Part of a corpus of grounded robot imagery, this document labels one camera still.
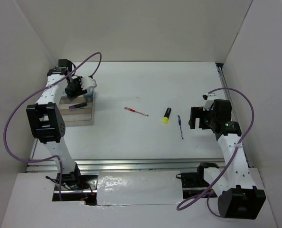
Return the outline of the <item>blue pen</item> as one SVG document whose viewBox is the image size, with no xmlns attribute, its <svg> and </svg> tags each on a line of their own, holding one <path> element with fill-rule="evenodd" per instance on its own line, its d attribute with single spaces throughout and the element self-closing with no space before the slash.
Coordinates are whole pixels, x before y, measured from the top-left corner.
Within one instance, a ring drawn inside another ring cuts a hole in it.
<svg viewBox="0 0 282 228">
<path fill-rule="evenodd" d="M 181 118 L 180 118 L 180 115 L 177 115 L 177 117 L 178 117 L 179 129 L 180 129 L 180 137 L 183 140 L 184 136 L 183 136 L 182 126 L 181 126 Z"/>
</svg>

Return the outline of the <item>blue jar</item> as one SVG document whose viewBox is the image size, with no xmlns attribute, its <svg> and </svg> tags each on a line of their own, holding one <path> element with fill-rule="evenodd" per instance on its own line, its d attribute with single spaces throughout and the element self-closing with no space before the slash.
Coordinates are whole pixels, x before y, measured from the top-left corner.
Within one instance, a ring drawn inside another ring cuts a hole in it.
<svg viewBox="0 0 282 228">
<path fill-rule="evenodd" d="M 92 98 L 94 96 L 94 89 L 87 88 L 86 93 L 84 94 L 85 98 Z"/>
<path fill-rule="evenodd" d="M 67 98 L 67 94 L 66 94 L 66 92 L 65 92 L 65 91 L 62 93 L 61 98 Z"/>
</svg>

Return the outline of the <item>purple highlighter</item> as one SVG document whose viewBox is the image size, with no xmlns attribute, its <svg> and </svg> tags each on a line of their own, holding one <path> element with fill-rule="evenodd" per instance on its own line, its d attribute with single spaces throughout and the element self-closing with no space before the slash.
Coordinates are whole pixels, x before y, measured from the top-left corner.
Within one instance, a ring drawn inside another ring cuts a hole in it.
<svg viewBox="0 0 282 228">
<path fill-rule="evenodd" d="M 80 109 L 87 106 L 87 102 L 71 105 L 68 109 Z"/>
</svg>

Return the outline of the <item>yellow highlighter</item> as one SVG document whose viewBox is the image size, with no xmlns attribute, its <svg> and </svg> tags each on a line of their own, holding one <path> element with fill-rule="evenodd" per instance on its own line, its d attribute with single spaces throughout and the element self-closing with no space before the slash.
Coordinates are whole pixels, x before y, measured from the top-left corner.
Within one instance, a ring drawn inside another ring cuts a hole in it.
<svg viewBox="0 0 282 228">
<path fill-rule="evenodd" d="M 170 113 L 171 113 L 171 108 L 168 107 L 167 110 L 166 110 L 166 112 L 165 112 L 165 114 L 164 114 L 164 116 L 163 116 L 163 119 L 162 119 L 162 122 L 163 122 L 164 124 L 167 124 L 167 123 L 168 123 Z"/>
</svg>

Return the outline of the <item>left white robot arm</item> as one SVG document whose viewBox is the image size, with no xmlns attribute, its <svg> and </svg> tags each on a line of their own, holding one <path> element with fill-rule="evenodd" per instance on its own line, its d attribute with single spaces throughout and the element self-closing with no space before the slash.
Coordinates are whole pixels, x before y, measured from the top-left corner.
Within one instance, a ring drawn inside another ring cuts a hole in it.
<svg viewBox="0 0 282 228">
<path fill-rule="evenodd" d="M 27 106 L 26 112 L 33 137 L 44 144 L 56 163 L 56 183 L 76 190 L 82 186 L 83 178 L 66 146 L 66 125 L 58 108 L 64 95 L 73 100 L 86 93 L 80 76 L 65 78 L 74 66 L 70 60 L 60 59 L 47 73 L 47 89 L 35 104 Z"/>
</svg>

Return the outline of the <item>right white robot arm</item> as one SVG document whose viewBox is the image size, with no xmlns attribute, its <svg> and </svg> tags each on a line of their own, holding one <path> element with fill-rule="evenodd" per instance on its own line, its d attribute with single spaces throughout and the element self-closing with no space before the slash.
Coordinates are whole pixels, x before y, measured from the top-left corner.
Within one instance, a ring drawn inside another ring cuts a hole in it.
<svg viewBox="0 0 282 228">
<path fill-rule="evenodd" d="M 192 107 L 189 126 L 195 129 L 210 129 L 216 137 L 226 166 L 225 174 L 214 163 L 202 162 L 196 180 L 201 186 L 211 185 L 218 197 L 219 215 L 225 219 L 256 219 L 265 200 L 264 190 L 259 189 L 253 180 L 240 142 L 242 132 L 238 122 L 231 119 L 232 106 L 228 100 L 206 101 L 203 107 Z"/>
</svg>

